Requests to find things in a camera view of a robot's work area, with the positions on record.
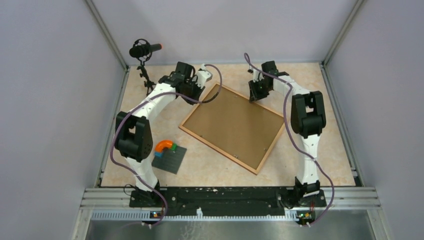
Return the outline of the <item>red wooden photo frame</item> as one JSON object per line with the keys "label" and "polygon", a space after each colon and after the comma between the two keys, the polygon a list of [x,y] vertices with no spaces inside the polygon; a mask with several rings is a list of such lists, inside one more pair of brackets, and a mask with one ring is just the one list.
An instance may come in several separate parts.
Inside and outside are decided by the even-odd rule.
{"label": "red wooden photo frame", "polygon": [[284,117],[248,97],[215,83],[179,128],[252,174],[258,175],[285,129]]}

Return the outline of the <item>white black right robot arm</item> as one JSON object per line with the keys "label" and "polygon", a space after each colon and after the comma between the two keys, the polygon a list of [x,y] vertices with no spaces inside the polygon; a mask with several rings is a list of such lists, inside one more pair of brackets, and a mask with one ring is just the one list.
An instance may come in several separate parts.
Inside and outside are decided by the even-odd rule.
{"label": "white black right robot arm", "polygon": [[299,167],[293,187],[293,200],[307,206],[318,195],[321,183],[318,172],[318,146],[327,124],[324,98],[321,91],[311,91],[299,85],[285,71],[278,71],[274,61],[260,68],[249,64],[249,101],[266,98],[271,91],[284,95],[283,117],[286,131],[294,148],[299,152]]}

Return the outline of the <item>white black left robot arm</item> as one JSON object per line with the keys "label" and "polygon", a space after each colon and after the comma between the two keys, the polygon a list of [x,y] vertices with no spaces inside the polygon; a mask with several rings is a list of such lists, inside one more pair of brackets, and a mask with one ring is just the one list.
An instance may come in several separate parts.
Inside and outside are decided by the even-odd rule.
{"label": "white black left robot arm", "polygon": [[153,90],[129,112],[116,116],[113,147],[125,158],[135,177],[135,191],[149,207],[160,202],[159,180],[152,167],[154,148],[151,122],[178,97],[190,104],[199,103],[205,84],[213,77],[202,64],[199,69],[178,62],[175,70],[162,76]]}

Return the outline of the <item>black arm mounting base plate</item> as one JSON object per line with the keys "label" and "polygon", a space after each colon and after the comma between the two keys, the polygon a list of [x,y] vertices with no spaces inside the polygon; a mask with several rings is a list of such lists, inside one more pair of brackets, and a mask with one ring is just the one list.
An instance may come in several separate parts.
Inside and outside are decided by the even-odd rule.
{"label": "black arm mounting base plate", "polygon": [[317,195],[295,199],[294,190],[284,186],[256,187],[162,187],[158,199],[148,201],[133,190],[131,208],[159,208],[165,215],[193,216],[200,209],[206,217],[282,216],[295,207],[312,210],[326,207],[321,191]]}

